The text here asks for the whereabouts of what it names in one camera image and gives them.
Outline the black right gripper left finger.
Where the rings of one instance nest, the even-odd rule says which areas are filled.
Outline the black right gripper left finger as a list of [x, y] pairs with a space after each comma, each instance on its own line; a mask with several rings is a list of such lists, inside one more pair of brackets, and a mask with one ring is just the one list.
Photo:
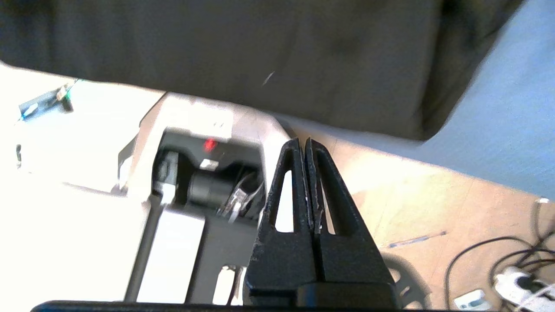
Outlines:
[[[293, 231], [279, 232], [276, 218], [287, 172], [291, 172]], [[280, 151], [245, 275], [246, 300], [251, 304], [295, 304], [298, 288], [317, 280], [305, 173], [300, 142], [289, 140]]]

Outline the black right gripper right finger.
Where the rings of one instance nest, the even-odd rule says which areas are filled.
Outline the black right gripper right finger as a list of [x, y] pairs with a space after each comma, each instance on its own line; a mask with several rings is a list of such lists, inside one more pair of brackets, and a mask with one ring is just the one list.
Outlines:
[[323, 144], [305, 144], [315, 282], [306, 304], [396, 304], [393, 278]]

